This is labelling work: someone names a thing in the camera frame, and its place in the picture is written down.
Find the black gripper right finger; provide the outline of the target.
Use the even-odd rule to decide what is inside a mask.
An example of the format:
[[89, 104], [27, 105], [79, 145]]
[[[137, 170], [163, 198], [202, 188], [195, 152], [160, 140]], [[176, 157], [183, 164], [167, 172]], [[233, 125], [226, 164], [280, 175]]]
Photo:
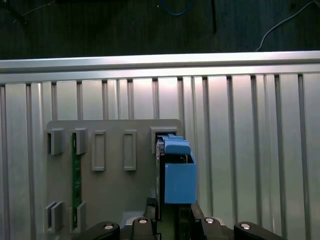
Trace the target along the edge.
[[178, 205], [178, 238], [182, 240], [283, 240], [284, 238], [253, 222], [242, 221], [232, 228], [219, 218], [204, 216], [199, 204]]

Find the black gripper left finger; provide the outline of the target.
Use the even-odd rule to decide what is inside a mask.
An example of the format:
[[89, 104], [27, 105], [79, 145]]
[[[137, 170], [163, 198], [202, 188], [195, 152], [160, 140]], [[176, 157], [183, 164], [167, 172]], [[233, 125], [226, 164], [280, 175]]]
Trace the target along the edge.
[[87, 240], [157, 240], [157, 210], [159, 200], [148, 197], [142, 216], [132, 217], [123, 227], [115, 222], [103, 221], [86, 230]]

